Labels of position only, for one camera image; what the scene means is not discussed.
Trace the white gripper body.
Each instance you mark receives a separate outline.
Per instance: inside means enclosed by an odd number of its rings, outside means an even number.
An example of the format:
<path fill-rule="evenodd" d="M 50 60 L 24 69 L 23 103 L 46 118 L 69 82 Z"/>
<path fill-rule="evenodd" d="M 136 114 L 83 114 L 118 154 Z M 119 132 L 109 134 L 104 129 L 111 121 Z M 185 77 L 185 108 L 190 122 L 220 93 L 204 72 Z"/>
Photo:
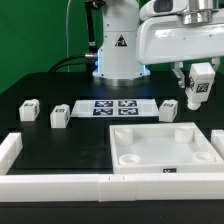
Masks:
<path fill-rule="evenodd" d="M 224 9 L 213 21 L 183 25 L 179 16 L 154 17 L 137 32 L 136 58 L 141 64 L 181 62 L 224 56 Z"/>

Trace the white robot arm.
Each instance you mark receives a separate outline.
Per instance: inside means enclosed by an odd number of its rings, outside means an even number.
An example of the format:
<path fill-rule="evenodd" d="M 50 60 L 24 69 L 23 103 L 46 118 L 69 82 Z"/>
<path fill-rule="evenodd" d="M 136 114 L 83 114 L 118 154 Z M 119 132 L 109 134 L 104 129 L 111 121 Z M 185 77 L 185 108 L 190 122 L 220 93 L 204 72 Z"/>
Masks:
<path fill-rule="evenodd" d="M 131 85 L 150 75 L 148 65 L 171 63 L 185 86 L 182 63 L 209 58 L 214 68 L 224 56 L 224 3 L 214 0 L 86 0 L 101 10 L 103 44 L 96 47 L 94 80 Z"/>

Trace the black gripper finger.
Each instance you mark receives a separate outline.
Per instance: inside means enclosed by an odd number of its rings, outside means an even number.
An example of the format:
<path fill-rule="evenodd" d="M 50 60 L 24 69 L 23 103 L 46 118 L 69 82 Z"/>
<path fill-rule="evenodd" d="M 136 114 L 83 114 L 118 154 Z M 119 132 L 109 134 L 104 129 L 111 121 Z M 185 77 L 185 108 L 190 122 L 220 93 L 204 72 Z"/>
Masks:
<path fill-rule="evenodd" d="M 182 67 L 183 67 L 182 62 L 174 62 L 172 64 L 172 71 L 175 74 L 175 76 L 178 78 L 178 85 L 180 88 L 185 87 L 185 75 L 181 70 Z"/>
<path fill-rule="evenodd" d="M 220 66 L 220 58 L 215 57 L 211 59 L 211 65 L 214 71 L 217 71 Z"/>

